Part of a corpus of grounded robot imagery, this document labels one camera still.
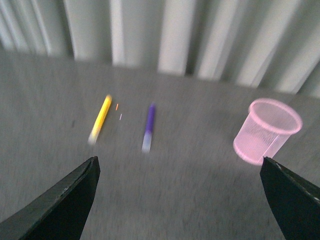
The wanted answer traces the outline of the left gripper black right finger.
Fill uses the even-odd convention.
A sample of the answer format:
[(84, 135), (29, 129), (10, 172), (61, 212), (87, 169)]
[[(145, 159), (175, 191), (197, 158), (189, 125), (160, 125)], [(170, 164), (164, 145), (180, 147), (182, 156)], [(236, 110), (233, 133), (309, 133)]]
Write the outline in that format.
[(320, 188), (270, 157), (260, 170), (264, 193), (287, 240), (320, 238)]

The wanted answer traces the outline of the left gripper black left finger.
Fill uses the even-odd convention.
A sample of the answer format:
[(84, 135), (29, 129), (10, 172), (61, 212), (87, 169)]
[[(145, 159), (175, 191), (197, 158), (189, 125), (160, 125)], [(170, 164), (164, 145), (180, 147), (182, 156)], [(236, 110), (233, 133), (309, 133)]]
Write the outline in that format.
[(79, 240), (93, 205), (100, 177), (91, 157), (1, 222), (2, 240)]

